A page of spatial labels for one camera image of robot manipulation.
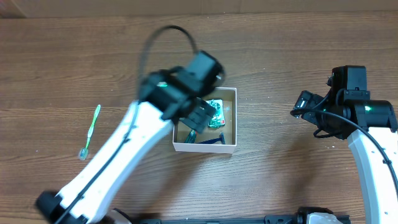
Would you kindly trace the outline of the green toothbrush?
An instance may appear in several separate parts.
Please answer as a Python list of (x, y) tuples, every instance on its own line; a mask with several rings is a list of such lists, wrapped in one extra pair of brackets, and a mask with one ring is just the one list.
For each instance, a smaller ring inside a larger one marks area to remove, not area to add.
[(82, 160), (82, 161), (84, 161), (88, 157), (88, 154), (89, 154), (88, 147), (90, 145), (91, 137), (93, 135), (95, 124), (96, 124), (96, 120), (98, 119), (98, 115), (99, 115), (100, 111), (101, 111), (101, 105), (98, 105), (96, 107), (96, 109), (95, 109), (90, 128), (89, 128), (89, 130), (87, 132), (87, 135), (86, 135), (86, 144), (79, 152), (79, 159)]

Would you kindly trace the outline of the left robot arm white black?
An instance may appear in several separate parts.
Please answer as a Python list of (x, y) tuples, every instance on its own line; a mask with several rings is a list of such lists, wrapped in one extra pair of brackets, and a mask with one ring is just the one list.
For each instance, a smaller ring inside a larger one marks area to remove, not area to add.
[(49, 223), (97, 223), (139, 161), (179, 122), (198, 133), (215, 113), (203, 97), (224, 79), (223, 66), (199, 51), (187, 67), (150, 73), (139, 99), (87, 166), (59, 192), (46, 190), (36, 207)]

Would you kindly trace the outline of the green white packet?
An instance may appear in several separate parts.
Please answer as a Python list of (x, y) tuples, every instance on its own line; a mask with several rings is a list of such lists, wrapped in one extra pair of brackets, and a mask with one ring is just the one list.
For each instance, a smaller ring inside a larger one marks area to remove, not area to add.
[(226, 124), (223, 112), (223, 100), (221, 99), (212, 99), (208, 100), (207, 103), (214, 107), (215, 113), (210, 120), (208, 127), (209, 128), (220, 128)]

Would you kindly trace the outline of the red teal toothpaste tube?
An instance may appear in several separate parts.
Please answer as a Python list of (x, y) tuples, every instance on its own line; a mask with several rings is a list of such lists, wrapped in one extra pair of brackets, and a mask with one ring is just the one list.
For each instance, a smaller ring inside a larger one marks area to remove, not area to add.
[(193, 144), (196, 140), (196, 137), (197, 137), (197, 132), (194, 129), (192, 129), (189, 132), (188, 136), (186, 137), (184, 143)]

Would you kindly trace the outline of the blue toothbrush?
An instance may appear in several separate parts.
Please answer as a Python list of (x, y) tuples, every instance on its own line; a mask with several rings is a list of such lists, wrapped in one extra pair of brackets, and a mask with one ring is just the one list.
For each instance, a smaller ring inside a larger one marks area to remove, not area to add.
[(199, 144), (214, 144), (214, 143), (217, 143), (217, 142), (220, 142), (222, 144), (226, 144), (223, 132), (220, 133), (218, 138), (202, 141), (202, 142), (199, 142)]

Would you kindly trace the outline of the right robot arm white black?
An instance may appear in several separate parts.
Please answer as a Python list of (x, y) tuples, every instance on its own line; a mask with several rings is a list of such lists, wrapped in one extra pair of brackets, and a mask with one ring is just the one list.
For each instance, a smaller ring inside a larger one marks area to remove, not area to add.
[(325, 96), (301, 92), (290, 114), (314, 124), (315, 138), (346, 140), (358, 169), (366, 223), (397, 223), (397, 118), (373, 100), (366, 67), (335, 67)]

